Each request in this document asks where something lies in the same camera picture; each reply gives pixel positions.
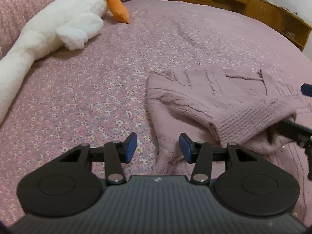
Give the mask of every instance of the white plush body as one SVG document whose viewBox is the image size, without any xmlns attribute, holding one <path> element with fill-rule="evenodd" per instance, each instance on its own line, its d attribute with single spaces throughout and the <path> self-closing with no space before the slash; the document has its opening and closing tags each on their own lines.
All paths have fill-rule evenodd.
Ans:
<svg viewBox="0 0 312 234">
<path fill-rule="evenodd" d="M 103 29 L 106 0 L 56 0 L 27 22 L 0 61 L 0 124 L 34 61 L 63 45 L 82 49 Z"/>
</svg>

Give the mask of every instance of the pink sweater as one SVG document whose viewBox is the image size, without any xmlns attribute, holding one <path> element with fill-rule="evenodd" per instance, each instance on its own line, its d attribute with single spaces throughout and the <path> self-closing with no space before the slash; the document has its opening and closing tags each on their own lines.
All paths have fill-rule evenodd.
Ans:
<svg viewBox="0 0 312 234">
<path fill-rule="evenodd" d="M 179 149 L 182 132 L 193 141 L 222 147 L 236 142 L 298 180 L 301 191 L 293 214 L 304 224 L 312 224 L 312 182 L 307 179 L 304 149 L 274 132 L 274 124 L 287 117 L 312 125 L 312 108 L 300 89 L 262 71 L 242 74 L 207 67 L 152 72 L 147 96 L 159 143 L 155 175 L 190 177 L 194 164 L 187 164 Z M 214 163 L 212 178 L 222 172 L 224 163 Z"/>
</svg>

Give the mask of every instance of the metal screw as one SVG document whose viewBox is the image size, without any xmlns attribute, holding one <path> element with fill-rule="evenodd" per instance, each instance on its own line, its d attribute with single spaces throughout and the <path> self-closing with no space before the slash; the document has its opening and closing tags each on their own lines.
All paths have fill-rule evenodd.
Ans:
<svg viewBox="0 0 312 234">
<path fill-rule="evenodd" d="M 118 174 L 118 173 L 113 173 L 113 174 L 110 174 L 110 176 L 108 176 L 108 179 L 112 182 L 122 181 L 123 178 L 124 178 L 124 176 L 122 176 L 121 174 Z"/>
<path fill-rule="evenodd" d="M 205 182 L 208 180 L 208 176 L 206 174 L 203 174 L 203 173 L 198 173 L 198 174 L 195 174 L 193 176 L 193 180 L 195 180 L 197 182 Z"/>
</svg>

